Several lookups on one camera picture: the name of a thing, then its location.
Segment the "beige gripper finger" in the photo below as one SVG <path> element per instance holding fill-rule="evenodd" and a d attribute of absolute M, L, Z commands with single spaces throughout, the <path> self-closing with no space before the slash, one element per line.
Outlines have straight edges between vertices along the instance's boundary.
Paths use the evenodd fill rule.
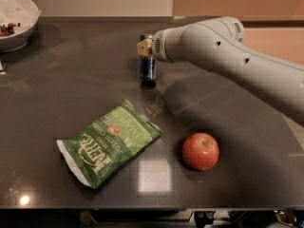
<path fill-rule="evenodd" d="M 137 53 L 143 57 L 152 55 L 152 39 L 146 38 L 137 44 Z"/>

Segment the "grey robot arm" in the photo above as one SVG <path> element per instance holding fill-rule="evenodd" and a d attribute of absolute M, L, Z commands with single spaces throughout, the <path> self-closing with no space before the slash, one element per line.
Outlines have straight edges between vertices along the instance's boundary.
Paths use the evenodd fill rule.
<path fill-rule="evenodd" d="M 234 17 L 160 30 L 141 40 L 137 53 L 217 73 L 304 124 L 304 66 L 246 47 L 244 27 Z"/>

